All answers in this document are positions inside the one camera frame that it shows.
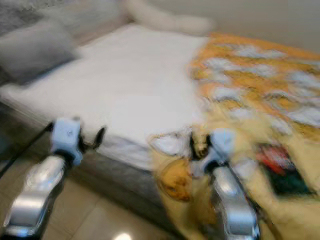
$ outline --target patterned blanket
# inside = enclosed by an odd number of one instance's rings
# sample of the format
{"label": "patterned blanket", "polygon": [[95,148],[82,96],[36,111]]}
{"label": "patterned blanket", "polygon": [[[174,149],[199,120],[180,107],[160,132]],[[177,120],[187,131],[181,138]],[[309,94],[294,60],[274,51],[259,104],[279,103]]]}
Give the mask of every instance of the patterned blanket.
{"label": "patterned blanket", "polygon": [[[213,33],[190,75],[206,115],[191,127],[196,155],[205,157],[207,135],[233,133],[227,154],[261,210],[262,239],[319,239],[320,55]],[[206,239],[199,226],[214,226],[215,206],[208,177],[193,172],[191,130],[150,144],[168,215],[186,238]]]}

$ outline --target white bed sheet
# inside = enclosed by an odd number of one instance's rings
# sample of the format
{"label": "white bed sheet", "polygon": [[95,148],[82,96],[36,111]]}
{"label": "white bed sheet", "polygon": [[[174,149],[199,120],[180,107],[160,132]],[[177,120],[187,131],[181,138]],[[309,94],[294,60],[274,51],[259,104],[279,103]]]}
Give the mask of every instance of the white bed sheet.
{"label": "white bed sheet", "polygon": [[89,140],[107,125],[99,152],[150,170],[149,135],[202,120],[186,65],[206,40],[129,24],[28,87],[1,87],[1,101],[38,121],[79,116]]}

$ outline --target yellow blanket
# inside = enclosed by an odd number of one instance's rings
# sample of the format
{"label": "yellow blanket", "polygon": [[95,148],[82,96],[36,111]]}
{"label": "yellow blanket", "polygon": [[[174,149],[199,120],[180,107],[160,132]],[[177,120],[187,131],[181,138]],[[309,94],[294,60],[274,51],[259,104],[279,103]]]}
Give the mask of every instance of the yellow blanket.
{"label": "yellow blanket", "polygon": [[[192,126],[200,149],[205,134],[233,130],[230,160],[236,168],[247,159],[261,161],[257,144],[282,145],[315,193],[280,197],[259,165],[247,172],[242,183],[266,215],[260,223],[262,239],[319,240],[320,55],[214,33],[191,62],[190,75],[206,115],[205,124]],[[177,228],[188,239],[206,239],[199,226],[214,225],[214,206],[208,178],[191,176],[186,139],[187,130],[151,138],[154,172]]]}

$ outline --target white pillow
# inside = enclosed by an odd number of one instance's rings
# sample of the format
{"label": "white pillow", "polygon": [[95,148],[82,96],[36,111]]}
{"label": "white pillow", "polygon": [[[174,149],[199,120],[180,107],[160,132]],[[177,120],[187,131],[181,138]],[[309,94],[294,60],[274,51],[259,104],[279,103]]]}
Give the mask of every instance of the white pillow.
{"label": "white pillow", "polygon": [[216,28],[216,22],[211,18],[175,15],[152,6],[146,0],[124,0],[124,7],[137,23],[159,31],[206,36]]}

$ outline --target tiled floor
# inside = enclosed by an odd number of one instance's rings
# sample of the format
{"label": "tiled floor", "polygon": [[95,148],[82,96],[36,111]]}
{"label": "tiled floor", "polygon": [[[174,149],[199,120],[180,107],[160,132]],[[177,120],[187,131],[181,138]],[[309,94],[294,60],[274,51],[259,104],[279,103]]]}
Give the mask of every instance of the tiled floor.
{"label": "tiled floor", "polygon": [[[1,223],[22,187],[26,172],[33,165],[34,162],[25,158],[19,159],[0,179]],[[73,179],[67,179],[63,192],[55,202],[43,239],[167,240],[173,238],[100,194]]]}

